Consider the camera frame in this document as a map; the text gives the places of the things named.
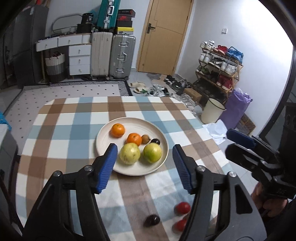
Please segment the person's right hand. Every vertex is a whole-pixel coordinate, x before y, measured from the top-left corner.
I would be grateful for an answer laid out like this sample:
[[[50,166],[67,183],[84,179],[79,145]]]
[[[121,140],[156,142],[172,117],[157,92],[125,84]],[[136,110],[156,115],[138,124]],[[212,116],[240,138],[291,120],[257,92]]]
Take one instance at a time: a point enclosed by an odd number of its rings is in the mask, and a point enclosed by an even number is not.
[[[275,217],[279,215],[287,205],[286,199],[264,199],[263,198],[263,185],[258,182],[251,194],[251,198],[258,209],[264,208],[267,210],[269,217]]]

